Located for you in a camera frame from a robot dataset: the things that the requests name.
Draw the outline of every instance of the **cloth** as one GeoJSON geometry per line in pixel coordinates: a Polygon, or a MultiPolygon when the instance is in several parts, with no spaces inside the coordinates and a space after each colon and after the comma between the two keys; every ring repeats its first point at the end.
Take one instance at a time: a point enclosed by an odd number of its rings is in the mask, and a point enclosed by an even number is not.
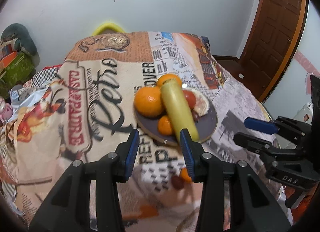
{"type": "Polygon", "coordinates": [[[44,95],[45,91],[46,91],[45,89],[35,90],[25,100],[19,101],[19,102],[13,102],[11,104],[11,106],[13,107],[13,115],[8,120],[8,122],[13,122],[18,119],[18,113],[20,109],[23,110],[23,108],[32,107],[36,103],[38,103],[42,98],[42,96],[44,95]]]}
{"type": "MultiPolygon", "coordinates": [[[[12,127],[12,139],[7,141],[4,135],[0,142],[0,179],[14,186],[13,204],[28,224],[73,160],[97,161],[138,128],[132,110],[134,94],[142,86],[153,86],[166,73],[178,74],[183,83],[212,101],[218,124],[203,143],[205,150],[228,162],[246,160],[278,198],[280,186],[264,177],[257,155],[232,140],[234,133],[243,131],[273,142],[274,136],[243,125],[246,117],[266,120],[265,111],[251,92],[211,57],[203,39],[183,33],[113,33],[77,42],[40,100],[19,106],[17,118],[4,127],[12,127]],[[12,157],[5,158],[9,151],[12,157]]],[[[175,190],[170,176],[173,169],[178,173],[183,166],[182,154],[138,130],[140,145],[132,177],[117,185],[126,230],[149,231],[152,224],[154,231],[157,227],[161,231],[194,231],[202,184],[175,190]]],[[[225,184],[225,228],[230,225],[228,199],[225,184]]],[[[90,218],[95,228],[94,182],[90,218]]]]}
{"type": "Polygon", "coordinates": [[[32,87],[41,87],[44,83],[52,81],[58,72],[58,68],[47,68],[36,73],[31,79],[32,87]]]}
{"type": "Polygon", "coordinates": [[[48,68],[57,68],[58,70],[61,68],[62,64],[59,65],[54,65],[54,66],[48,66],[48,67],[44,67],[42,70],[48,69],[48,68]]]}

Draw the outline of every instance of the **red fruit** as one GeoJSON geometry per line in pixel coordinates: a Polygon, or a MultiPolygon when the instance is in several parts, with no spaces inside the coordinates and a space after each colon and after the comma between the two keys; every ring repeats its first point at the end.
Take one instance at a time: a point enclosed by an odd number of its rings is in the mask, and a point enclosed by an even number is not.
{"type": "Polygon", "coordinates": [[[176,190],[183,189],[184,188],[184,183],[185,183],[184,180],[181,177],[177,176],[177,175],[173,175],[171,177],[171,184],[176,190]]]}
{"type": "Polygon", "coordinates": [[[196,96],[191,91],[188,91],[188,90],[182,90],[182,92],[184,93],[184,96],[188,102],[188,105],[192,110],[195,107],[197,102],[196,96]]]}

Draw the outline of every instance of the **black clamp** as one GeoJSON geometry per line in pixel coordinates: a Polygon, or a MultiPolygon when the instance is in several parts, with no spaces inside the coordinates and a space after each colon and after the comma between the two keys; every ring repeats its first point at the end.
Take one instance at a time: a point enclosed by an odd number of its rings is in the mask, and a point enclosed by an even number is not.
{"type": "Polygon", "coordinates": [[[277,133],[296,144],[295,149],[278,149],[269,141],[237,133],[235,144],[260,156],[266,168],[266,177],[295,188],[295,193],[285,201],[288,208],[296,208],[308,190],[320,181],[320,174],[310,153],[312,139],[311,125],[286,117],[270,122],[246,118],[247,128],[267,134],[277,133]]]}
{"type": "Polygon", "coordinates": [[[125,183],[131,176],[138,146],[139,132],[134,129],[127,142],[99,161],[73,161],[41,204],[29,231],[94,232],[90,229],[89,196],[91,180],[95,180],[98,230],[125,232],[116,183],[125,183]]]}
{"type": "Polygon", "coordinates": [[[204,183],[196,232],[223,231],[224,181],[229,181],[230,188],[231,231],[290,228],[279,204],[246,161],[220,161],[193,142],[186,129],[181,131],[180,143],[189,176],[204,183]]]}

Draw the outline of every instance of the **wooden door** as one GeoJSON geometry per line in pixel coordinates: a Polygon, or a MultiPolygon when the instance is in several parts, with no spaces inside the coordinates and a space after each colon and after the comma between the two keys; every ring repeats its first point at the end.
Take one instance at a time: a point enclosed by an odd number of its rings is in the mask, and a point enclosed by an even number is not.
{"type": "Polygon", "coordinates": [[[250,79],[247,87],[259,101],[275,85],[292,54],[301,31],[305,5],[306,0],[260,0],[240,58],[247,75],[244,77],[250,79]]]}

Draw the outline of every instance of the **metal screw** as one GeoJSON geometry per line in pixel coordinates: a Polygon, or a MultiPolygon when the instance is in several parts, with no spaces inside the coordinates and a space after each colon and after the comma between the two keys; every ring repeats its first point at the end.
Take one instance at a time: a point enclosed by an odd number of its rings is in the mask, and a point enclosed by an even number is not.
{"type": "Polygon", "coordinates": [[[80,161],[80,160],[75,160],[75,161],[73,161],[73,163],[72,163],[72,165],[73,165],[74,167],[78,167],[80,164],[81,164],[81,161],[80,161]]]}
{"type": "Polygon", "coordinates": [[[110,152],[110,153],[108,153],[108,158],[114,159],[114,158],[116,158],[116,157],[117,157],[117,154],[116,154],[115,152],[110,152]]]}
{"type": "Polygon", "coordinates": [[[246,166],[248,165],[247,162],[244,161],[244,160],[240,160],[240,161],[238,162],[238,164],[239,164],[241,167],[246,167],[246,166]]]}
{"type": "Polygon", "coordinates": [[[212,154],[211,153],[203,153],[202,157],[205,159],[210,159],[212,157],[212,154]]]}

